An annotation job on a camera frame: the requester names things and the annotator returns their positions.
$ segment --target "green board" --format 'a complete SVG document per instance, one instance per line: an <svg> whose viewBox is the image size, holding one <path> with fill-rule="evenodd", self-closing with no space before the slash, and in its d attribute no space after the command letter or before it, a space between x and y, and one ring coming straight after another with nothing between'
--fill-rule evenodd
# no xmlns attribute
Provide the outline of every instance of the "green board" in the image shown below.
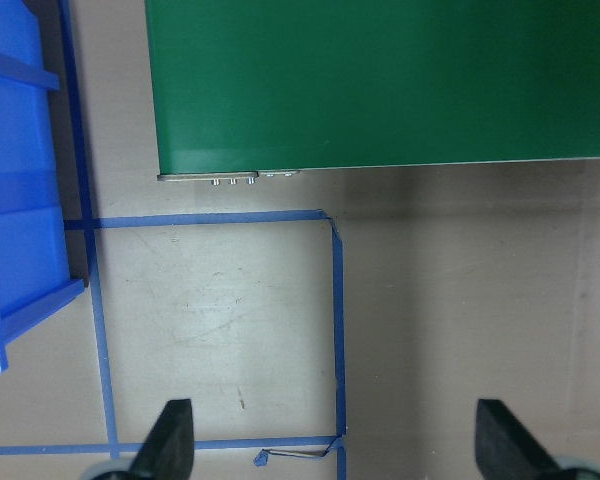
<svg viewBox="0 0 600 480"><path fill-rule="evenodd" d="M600 0L146 0L162 174L600 157Z"/></svg>

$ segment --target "concrete floor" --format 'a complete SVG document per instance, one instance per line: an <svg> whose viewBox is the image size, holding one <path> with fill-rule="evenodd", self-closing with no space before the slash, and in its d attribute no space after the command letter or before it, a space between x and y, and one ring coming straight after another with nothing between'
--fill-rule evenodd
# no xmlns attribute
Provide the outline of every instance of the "concrete floor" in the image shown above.
<svg viewBox="0 0 600 480"><path fill-rule="evenodd" d="M57 12L29 0L47 69ZM478 479L479 397L556 454L600 463L600 161L303 172L161 184L142 0L73 0L96 217L321 208L345 246L352 480ZM61 196L80 218L64 92L50 96ZM191 396L200 439L334 429L325 223L98 233L121 440ZM84 243L67 234L75 276ZM90 292L9 349L0 445L106 443ZM335 461L200 452L194 478L327 479ZM77 478L103 455L0 457L0 478Z"/></svg>

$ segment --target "tape scrap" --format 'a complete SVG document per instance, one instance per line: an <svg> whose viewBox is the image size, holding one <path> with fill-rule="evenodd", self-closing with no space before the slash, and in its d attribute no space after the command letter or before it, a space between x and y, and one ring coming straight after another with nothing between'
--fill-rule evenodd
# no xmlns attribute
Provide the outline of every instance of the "tape scrap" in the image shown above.
<svg viewBox="0 0 600 480"><path fill-rule="evenodd" d="M300 451L292 451L292 450L277 450L277 449L263 449L260 450L260 453L256 455L256 458L253 459L253 464L256 467L265 467L269 463L269 455L274 455L278 457L293 457L293 458L304 458L307 460L322 460L329 453L334 450L338 450L339 448L344 447L344 437L339 436L331 442L331 444L327 447L326 450L319 452L300 452Z"/></svg>

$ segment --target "blue bin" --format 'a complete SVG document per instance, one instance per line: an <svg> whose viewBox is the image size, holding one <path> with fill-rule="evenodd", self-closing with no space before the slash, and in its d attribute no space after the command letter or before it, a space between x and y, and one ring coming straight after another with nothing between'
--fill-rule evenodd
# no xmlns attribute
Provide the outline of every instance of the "blue bin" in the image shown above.
<svg viewBox="0 0 600 480"><path fill-rule="evenodd" d="M6 345L84 290L69 278L35 16L0 0L0 372Z"/></svg>

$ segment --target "blue tape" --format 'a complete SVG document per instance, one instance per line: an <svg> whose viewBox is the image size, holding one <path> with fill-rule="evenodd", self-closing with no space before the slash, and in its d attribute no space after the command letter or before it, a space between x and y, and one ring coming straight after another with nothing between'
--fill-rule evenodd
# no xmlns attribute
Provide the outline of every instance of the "blue tape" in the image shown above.
<svg viewBox="0 0 600 480"><path fill-rule="evenodd" d="M336 437L279 437L238 440L202 440L195 442L196 450L224 450L232 448L263 448L281 446L330 445ZM141 443L120 443L119 451L136 453ZM80 453L109 453L109 444L26 445L0 447L0 455L71 455Z"/></svg>
<svg viewBox="0 0 600 480"><path fill-rule="evenodd" d="M340 450L344 448L344 438L336 437L331 444L327 447L326 450L322 452L298 452L291 450L274 450L274 449L264 449L261 450L256 458L253 459L253 464L256 467L265 467L267 463L269 463L269 456L279 456L279 457L293 457L293 458L302 458L305 460L322 460L327 455L329 455L334 450Z"/></svg>
<svg viewBox="0 0 600 480"><path fill-rule="evenodd" d="M347 433L347 398L344 339L344 251L342 239L331 220L333 250L333 342L336 374L336 435Z"/></svg>
<svg viewBox="0 0 600 480"><path fill-rule="evenodd" d="M0 455L73 455L80 453L109 453L108 444L95 445L27 445L0 447Z"/></svg>
<svg viewBox="0 0 600 480"><path fill-rule="evenodd" d="M298 222L331 220L322 210L286 210L242 213L183 213L178 215L152 215L148 217L111 217L93 220L94 229L164 227L177 225L221 225L240 223ZM65 230L82 230L82 220L66 220Z"/></svg>
<svg viewBox="0 0 600 480"><path fill-rule="evenodd" d="M338 449L337 479L347 480L347 449L343 445Z"/></svg>
<svg viewBox="0 0 600 480"><path fill-rule="evenodd" d="M69 108L73 133L74 153L80 191L80 208L82 210L84 239L89 264L89 281L91 284L91 303L98 349L98 366L100 369L100 385L104 404L107 441L111 458L119 458L118 431L116 427L115 406L113 402L113 387L111 385L111 369L109 366L109 349L107 333L104 324L104 309L102 306L102 289L100 286L100 269L96 239L93 230L93 211L91 208L91 193L89 188L89 169L87 165L86 142L82 124L82 107L78 89L78 74L76 68L73 35L71 32L71 14L68 0L58 0L60 10L60 28L64 45L64 62L67 75Z"/></svg>

